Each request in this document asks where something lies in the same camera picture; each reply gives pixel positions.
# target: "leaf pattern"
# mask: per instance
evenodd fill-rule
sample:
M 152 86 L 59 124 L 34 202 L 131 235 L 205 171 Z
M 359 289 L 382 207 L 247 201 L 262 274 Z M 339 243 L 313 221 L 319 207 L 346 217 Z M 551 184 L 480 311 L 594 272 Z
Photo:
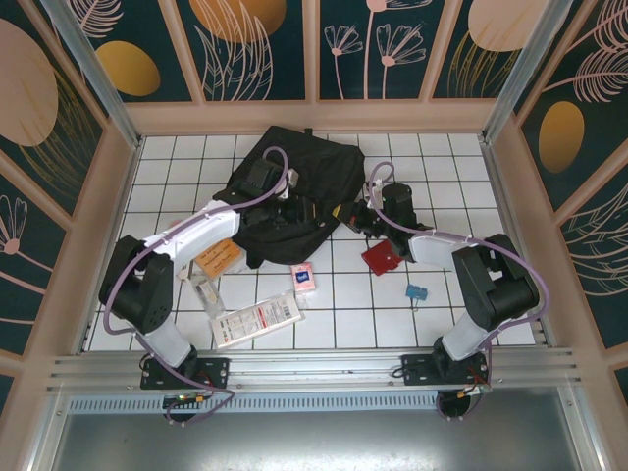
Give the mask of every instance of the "leaf pattern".
M 605 0 L 597 26 L 596 43 L 605 51 L 623 49 L 628 44 L 628 0 Z
M 593 296 L 628 290 L 628 184 L 605 204 L 572 216 L 563 236 L 578 276 Z
M 68 0 L 80 29 L 87 37 L 104 38 L 124 12 L 121 0 Z
M 202 85 L 210 101 L 265 100 L 273 84 L 273 54 L 262 23 L 257 18 L 251 19 L 241 3 L 240 22 L 225 0 L 217 1 L 219 15 L 204 0 L 198 5 L 204 20 L 216 33 L 207 35 L 195 26 L 205 51 Z
M 628 84 L 628 49 L 609 52 L 600 49 L 582 62 L 573 88 L 580 101 L 610 103 Z

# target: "metal frame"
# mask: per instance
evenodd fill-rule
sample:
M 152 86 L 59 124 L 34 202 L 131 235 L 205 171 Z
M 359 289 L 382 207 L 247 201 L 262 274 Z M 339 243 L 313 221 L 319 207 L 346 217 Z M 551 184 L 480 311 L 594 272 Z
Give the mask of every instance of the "metal frame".
M 431 348 L 231 351 L 229 386 L 237 393 L 314 393 L 382 390 L 437 391 L 448 387 L 407 387 L 391 372 L 404 354 Z M 200 351 L 199 356 L 216 356 Z M 139 389 L 141 352 L 86 353 L 59 357 L 47 388 L 50 394 L 154 394 Z M 579 382 L 569 348 L 500 347 L 493 352 L 495 388 L 568 386 Z M 163 391 L 181 393 L 181 391 Z
M 484 136 L 488 144 L 497 138 L 503 125 L 508 121 L 523 90 L 548 52 L 557 29 L 567 17 L 572 2 L 573 0 L 551 0 L 548 2 L 530 35 L 528 43 L 522 49 L 506 79 L 493 112 L 487 120 Z
M 483 139 L 481 142 L 481 147 L 489 175 L 491 176 L 490 180 L 493 189 L 497 194 L 497 199 L 501 202 L 498 209 L 504 221 L 506 231 L 513 240 L 517 250 L 519 250 L 519 253 L 524 258 L 528 259 L 529 252 L 525 245 L 524 238 L 521 236 L 521 228 L 512 210 L 512 199 L 510 198 L 507 188 L 502 184 L 503 179 L 501 177 L 502 173 L 499 167 L 499 160 L 491 143 L 487 142 L 486 139 Z M 541 319 L 541 325 L 543 326 L 548 346 L 556 346 L 556 337 L 553 333 L 550 319 L 548 319 L 547 316 Z M 581 468 L 587 471 L 605 471 L 609 469 L 608 457 L 604 450 L 602 437 L 596 426 L 591 407 L 589 406 L 583 388 L 579 386 L 578 383 L 569 382 L 566 386 L 557 386 L 556 390 Z
M 84 72 L 94 91 L 100 97 L 103 106 L 118 126 L 122 136 L 130 147 L 137 147 L 139 132 L 135 129 L 125 104 L 109 81 L 91 44 L 82 33 L 68 2 L 41 0 L 41 5 L 77 60 L 80 69 Z
M 107 261 L 111 258 L 111 254 L 114 251 L 114 247 L 116 245 L 116 240 L 118 239 L 118 233 L 120 231 L 120 225 L 122 223 L 122 219 L 124 217 L 125 206 L 127 201 L 129 200 L 129 196 L 131 193 L 132 183 L 135 178 L 135 172 L 137 171 L 137 166 L 139 165 L 139 158 L 141 157 L 143 144 L 145 142 L 145 138 L 141 140 L 138 146 L 133 149 L 132 156 L 127 163 L 126 175 L 124 183 L 121 186 L 120 192 L 118 194 L 118 199 L 116 200 L 116 204 L 114 206 L 114 217 L 112 218 L 109 228 L 107 229 L 107 237 L 106 241 L 103 244 L 102 253 L 98 262 L 98 274 L 94 277 L 92 286 L 89 289 L 90 292 L 90 302 L 85 306 L 85 312 L 83 312 L 81 316 L 80 326 L 77 329 L 77 333 L 75 335 L 75 339 L 73 341 L 73 347 L 71 351 L 81 352 L 82 347 L 85 342 L 85 333 L 87 331 L 87 324 L 91 321 L 91 315 L 96 311 L 96 305 L 98 303 L 98 290 L 102 285 L 102 281 L 105 278 L 105 271 L 102 270 L 102 267 L 105 266 Z

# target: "white tile floor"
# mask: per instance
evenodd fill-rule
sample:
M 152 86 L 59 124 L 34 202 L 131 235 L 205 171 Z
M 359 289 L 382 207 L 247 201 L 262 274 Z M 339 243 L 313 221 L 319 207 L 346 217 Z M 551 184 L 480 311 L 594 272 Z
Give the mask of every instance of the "white tile floor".
M 412 188 L 420 222 L 458 234 L 491 236 L 502 232 L 497 203 L 474 134 L 324 134 L 318 137 L 359 145 L 367 156 L 367 178 L 379 162 L 393 162 L 395 180 Z M 146 237 L 200 209 L 223 189 L 259 135 L 148 137 L 144 144 L 121 236 Z M 317 284 L 307 294 L 305 320 L 240 345 L 238 349 L 364 348 L 431 346 L 462 315 L 462 295 L 453 273 L 438 267 L 402 263 L 376 277 L 361 254 L 367 242 L 339 227 L 310 258 Z M 408 283 L 428 289 L 412 312 Z M 219 290 L 229 310 L 239 309 L 290 289 L 285 266 L 226 275 Z M 198 348 L 213 347 L 209 324 L 187 284 L 175 285 L 173 317 Z M 123 324 L 114 318 L 114 326 Z M 139 348 L 129 335 L 110 337 L 100 312 L 87 334 L 85 349 Z M 499 336 L 502 344 L 532 344 L 532 329 L 521 326 Z

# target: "flower illustration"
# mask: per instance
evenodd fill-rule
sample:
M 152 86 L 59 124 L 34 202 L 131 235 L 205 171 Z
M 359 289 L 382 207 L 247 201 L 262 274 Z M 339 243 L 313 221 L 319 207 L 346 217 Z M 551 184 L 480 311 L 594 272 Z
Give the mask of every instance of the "flower illustration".
M 374 13 L 385 12 L 386 10 L 410 10 L 412 8 L 425 7 L 432 3 L 432 0 L 366 0 L 366 5 Z
M 399 26 L 391 37 L 391 25 L 377 28 L 377 45 L 384 65 L 382 98 L 386 98 L 386 78 L 389 67 L 412 64 L 425 59 L 421 26 Z
M 26 225 L 26 215 L 28 214 L 28 205 L 25 201 L 16 198 L 14 206 L 11 207 L 11 201 L 6 194 L 0 196 L 0 254 L 18 255 L 33 265 L 52 272 L 52 268 L 40 263 L 28 255 L 20 252 L 20 239 Z M 0 278 L 7 280 L 22 288 L 43 294 L 45 289 L 36 287 L 24 280 L 12 277 L 11 275 L 0 272 Z
M 432 0 L 366 0 L 366 6 L 371 13 L 369 23 L 366 27 L 366 49 L 364 52 L 364 99 L 369 99 L 369 53 L 371 51 L 371 31 L 373 30 L 373 19 L 376 13 L 386 10 L 410 10 L 413 8 L 426 7 Z
M 20 251 L 28 206 L 16 198 L 14 209 L 6 194 L 0 196 L 0 253 L 15 255 Z
M 340 70 L 338 67 L 338 57 L 344 54 L 353 54 L 363 49 L 362 41 L 358 41 L 359 34 L 355 30 L 355 26 L 340 26 L 338 31 L 333 26 L 327 26 L 325 28 L 325 39 L 332 50 L 334 55 L 334 64 L 336 65 L 336 82 L 338 83 L 338 91 L 340 92 L 340 99 L 344 99 L 342 93 L 342 84 L 340 83 Z

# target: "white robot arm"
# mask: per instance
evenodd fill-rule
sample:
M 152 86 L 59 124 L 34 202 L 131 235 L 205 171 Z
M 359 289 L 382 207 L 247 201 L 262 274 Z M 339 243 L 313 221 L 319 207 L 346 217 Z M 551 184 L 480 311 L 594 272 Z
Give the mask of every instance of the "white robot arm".
M 229 200 L 234 193 L 226 190 L 221 195 Z M 384 212 L 399 224 L 425 232 L 410 235 L 395 230 L 374 214 L 364 201 L 346 205 L 339 211 L 339 219 L 357 232 L 367 236 L 386 236 L 397 254 L 409 262 L 422 262 L 453 271 L 460 280 L 466 312 L 435 344 L 434 361 L 446 384 L 447 372 L 464 364 L 475 355 L 491 332 L 509 319 L 521 316 L 539 302 L 539 295 L 529 274 L 498 253 L 484 247 L 454 243 L 435 236 L 416 222 L 412 210 L 409 187 L 392 183 L 384 187 Z M 113 303 L 113 312 L 133 324 L 144 340 L 172 368 L 191 377 L 194 374 L 196 352 L 169 317 L 173 305 L 173 278 L 185 264 L 207 247 L 237 234 L 242 214 L 227 208 L 222 200 L 210 201 L 203 210 L 168 231 L 145 240 L 131 236 L 121 239 L 114 251 L 105 281 L 100 291 L 101 302 L 106 302 L 114 282 L 120 277 L 136 253 L 159 239 L 167 242 L 156 247 L 146 262 L 138 267 L 143 271 L 129 275 Z M 191 224 L 199 214 L 225 208 Z M 488 239 L 514 251 L 505 235 Z M 495 280 L 490 272 L 501 272 Z

